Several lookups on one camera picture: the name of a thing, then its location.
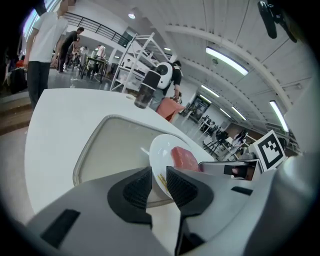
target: metal shelf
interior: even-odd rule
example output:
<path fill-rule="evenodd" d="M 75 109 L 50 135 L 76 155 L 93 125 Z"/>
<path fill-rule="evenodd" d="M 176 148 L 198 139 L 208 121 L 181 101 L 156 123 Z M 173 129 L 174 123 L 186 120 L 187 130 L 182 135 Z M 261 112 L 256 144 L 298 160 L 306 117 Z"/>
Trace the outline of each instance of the metal shelf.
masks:
<path fill-rule="evenodd" d="M 149 66 L 156 67 L 156 63 L 154 61 L 156 61 L 158 63 L 169 61 L 166 54 L 162 51 L 162 49 L 159 47 L 159 45 L 154 41 L 154 39 L 153 39 L 154 35 L 155 35 L 155 33 L 152 33 L 151 35 L 137 35 L 137 34 L 135 34 L 135 36 L 132 38 L 132 40 L 126 46 L 125 52 L 122 54 L 121 59 L 119 61 L 119 63 L 122 64 L 125 56 L 127 54 L 129 54 L 134 58 L 132 67 L 130 69 L 130 68 L 126 68 L 126 67 L 118 65 L 118 67 L 115 71 L 111 86 L 110 86 L 110 91 L 113 91 L 116 88 L 118 88 L 119 86 L 123 85 L 122 93 L 124 93 L 126 90 L 126 87 L 127 87 L 127 83 L 131 78 L 131 75 L 140 77 L 142 79 L 145 78 L 144 75 L 134 71 L 134 69 L 137 66 L 137 62 L 141 62 L 145 66 L 150 68 Z M 137 51 L 135 51 L 134 46 L 133 46 L 133 42 L 137 42 L 141 46 L 141 48 L 137 49 Z M 118 84 L 117 86 L 114 87 L 115 82 L 117 81 L 116 77 L 118 76 L 120 70 L 127 71 L 127 72 L 129 72 L 129 74 L 124 82 L 119 82 L 120 84 Z"/>

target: ceiling beam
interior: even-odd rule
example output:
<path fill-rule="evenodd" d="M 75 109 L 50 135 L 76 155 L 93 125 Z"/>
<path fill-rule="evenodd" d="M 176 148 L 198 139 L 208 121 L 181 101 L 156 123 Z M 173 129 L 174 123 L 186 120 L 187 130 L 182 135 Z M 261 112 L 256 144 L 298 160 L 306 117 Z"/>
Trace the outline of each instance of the ceiling beam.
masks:
<path fill-rule="evenodd" d="M 180 33 L 180 34 L 186 34 L 198 38 L 202 38 L 208 41 L 211 41 L 213 43 L 216 43 L 218 45 L 223 46 L 227 50 L 233 52 L 234 54 L 238 55 L 240 58 L 248 62 L 258 73 L 261 74 L 261 76 L 267 81 L 267 83 L 274 89 L 274 91 L 278 94 L 280 100 L 284 104 L 286 110 L 288 111 L 292 103 L 289 100 L 286 92 L 284 89 L 280 86 L 279 82 L 276 80 L 276 78 L 264 67 L 262 63 L 260 63 L 258 60 L 254 58 L 251 54 L 246 52 L 244 49 L 240 48 L 236 44 L 223 39 L 220 36 L 214 35 L 212 33 L 199 30 L 196 28 L 191 27 L 185 27 L 185 26 L 178 26 L 178 25 L 167 25 L 165 26 L 165 31 L 172 32 L 172 33 Z"/>
<path fill-rule="evenodd" d="M 222 78 L 220 75 L 213 73 L 210 69 L 207 69 L 204 66 L 201 66 L 191 60 L 183 58 L 181 59 L 181 61 L 183 61 L 185 64 L 189 65 L 190 67 L 193 67 L 199 71 L 202 71 L 203 73 L 208 74 L 209 76 L 216 79 L 222 85 L 224 85 L 225 87 L 233 91 L 241 100 L 243 100 L 244 103 L 246 103 L 253 110 L 253 112 L 258 116 L 260 120 L 266 121 L 266 119 L 264 118 L 262 113 L 257 109 L 257 107 L 241 91 L 239 91 L 239 89 L 234 87 L 230 82 Z"/>

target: white ceiling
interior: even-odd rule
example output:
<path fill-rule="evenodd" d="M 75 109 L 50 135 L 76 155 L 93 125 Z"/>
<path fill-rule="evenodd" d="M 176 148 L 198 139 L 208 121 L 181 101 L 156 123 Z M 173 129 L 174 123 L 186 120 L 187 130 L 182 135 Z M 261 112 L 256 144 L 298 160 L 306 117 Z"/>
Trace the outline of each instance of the white ceiling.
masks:
<path fill-rule="evenodd" d="M 182 61 L 185 79 L 206 85 L 216 106 L 232 120 L 266 132 L 266 123 L 281 125 L 269 101 L 288 111 L 313 76 L 314 62 L 305 43 L 293 43 L 277 25 L 271 39 L 259 14 L 258 0 L 92 0 L 124 19 L 140 34 L 157 32 L 161 46 Z M 134 12 L 135 20 L 128 18 Z M 249 70 L 246 76 L 218 60 L 210 46 Z M 248 121 L 241 121 L 235 106 Z"/>

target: floor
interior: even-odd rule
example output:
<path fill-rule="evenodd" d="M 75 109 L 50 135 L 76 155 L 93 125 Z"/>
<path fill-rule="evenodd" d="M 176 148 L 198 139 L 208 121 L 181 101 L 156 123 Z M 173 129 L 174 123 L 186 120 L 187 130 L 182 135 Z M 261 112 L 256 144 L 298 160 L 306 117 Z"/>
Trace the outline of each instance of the floor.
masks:
<path fill-rule="evenodd" d="M 105 79 L 100 85 L 95 79 L 74 80 L 77 71 L 59 74 L 51 69 L 48 87 L 51 88 L 86 88 L 108 90 L 111 81 Z M 201 133 L 197 124 L 184 117 L 176 115 L 173 125 L 202 146 Z M 28 128 L 22 128 L 0 136 L 0 192 L 7 205 L 9 213 L 18 221 L 26 224 L 34 215 L 28 197 L 25 172 L 24 154 Z"/>

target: white tray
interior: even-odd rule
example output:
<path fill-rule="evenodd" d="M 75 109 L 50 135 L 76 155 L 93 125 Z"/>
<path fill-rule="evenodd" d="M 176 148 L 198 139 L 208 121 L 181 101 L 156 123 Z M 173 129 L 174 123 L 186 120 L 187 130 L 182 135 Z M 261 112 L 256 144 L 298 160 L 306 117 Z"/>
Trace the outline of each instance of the white tray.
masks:
<path fill-rule="evenodd" d="M 79 156 L 73 170 L 74 185 L 150 166 L 150 145 L 154 138 L 161 134 L 171 133 L 123 116 L 106 116 L 93 131 Z M 184 141 L 175 134 L 171 135 Z M 152 190 L 147 206 L 154 207 L 171 202 L 152 176 Z"/>

